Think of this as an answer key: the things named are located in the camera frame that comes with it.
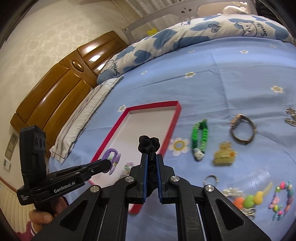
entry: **green heart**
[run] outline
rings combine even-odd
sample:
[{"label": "green heart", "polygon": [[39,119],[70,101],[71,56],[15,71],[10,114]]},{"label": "green heart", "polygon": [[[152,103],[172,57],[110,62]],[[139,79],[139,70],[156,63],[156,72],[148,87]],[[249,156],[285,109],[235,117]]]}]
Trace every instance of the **green heart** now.
[{"label": "green heart", "polygon": [[246,199],[244,200],[244,208],[249,209],[251,207],[254,206],[254,196],[253,195],[249,195],[246,197]]}]

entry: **human hand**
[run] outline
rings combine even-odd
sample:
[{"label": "human hand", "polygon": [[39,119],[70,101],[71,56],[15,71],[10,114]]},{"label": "human hand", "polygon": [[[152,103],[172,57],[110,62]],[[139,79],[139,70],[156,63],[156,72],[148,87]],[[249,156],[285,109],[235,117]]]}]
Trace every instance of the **human hand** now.
[{"label": "human hand", "polygon": [[43,228],[43,224],[50,223],[53,218],[58,216],[68,206],[62,197],[59,197],[57,200],[51,202],[50,205],[52,206],[52,210],[55,212],[54,216],[52,216],[48,212],[35,209],[29,212],[29,217],[32,221],[32,227],[36,233],[41,231],[41,229]]}]

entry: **silver screw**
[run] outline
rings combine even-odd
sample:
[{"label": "silver screw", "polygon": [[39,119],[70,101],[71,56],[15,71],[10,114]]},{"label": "silver screw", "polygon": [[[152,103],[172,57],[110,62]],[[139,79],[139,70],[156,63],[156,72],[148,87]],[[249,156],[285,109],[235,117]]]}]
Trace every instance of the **silver screw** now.
[{"label": "silver screw", "polygon": [[171,180],[172,182],[178,182],[178,181],[180,181],[180,178],[179,178],[178,176],[171,176],[171,177],[170,177],[170,180]]},{"label": "silver screw", "polygon": [[99,186],[96,186],[96,185],[91,186],[91,188],[90,188],[91,192],[98,192],[99,190],[100,190]]},{"label": "silver screw", "polygon": [[135,179],[134,179],[134,177],[132,177],[132,176],[128,176],[128,177],[126,177],[126,181],[128,182],[128,183],[131,183],[131,182],[133,182]]},{"label": "silver screw", "polygon": [[212,185],[206,185],[205,186],[205,189],[208,191],[208,192],[212,192],[212,191],[214,191],[214,187],[212,186]]}]

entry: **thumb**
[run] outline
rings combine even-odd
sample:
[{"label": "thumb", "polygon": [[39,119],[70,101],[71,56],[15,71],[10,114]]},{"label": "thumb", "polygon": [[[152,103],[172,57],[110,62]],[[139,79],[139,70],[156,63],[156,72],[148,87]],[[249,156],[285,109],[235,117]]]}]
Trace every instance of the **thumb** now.
[{"label": "thumb", "polygon": [[53,220],[53,216],[50,213],[39,210],[31,210],[29,212],[29,218],[36,232],[39,232],[43,228],[43,224],[50,223]]}]

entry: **silver ring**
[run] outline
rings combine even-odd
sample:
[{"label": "silver ring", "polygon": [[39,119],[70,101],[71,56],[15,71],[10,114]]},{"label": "silver ring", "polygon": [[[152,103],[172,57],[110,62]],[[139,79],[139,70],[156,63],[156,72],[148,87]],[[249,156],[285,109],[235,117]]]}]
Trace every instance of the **silver ring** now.
[{"label": "silver ring", "polygon": [[208,175],[208,176],[204,179],[204,181],[203,181],[204,186],[206,185],[206,183],[207,183],[207,179],[208,179],[209,177],[213,177],[213,178],[215,178],[216,185],[218,184],[219,180],[218,180],[218,178],[217,178],[215,175]]}]

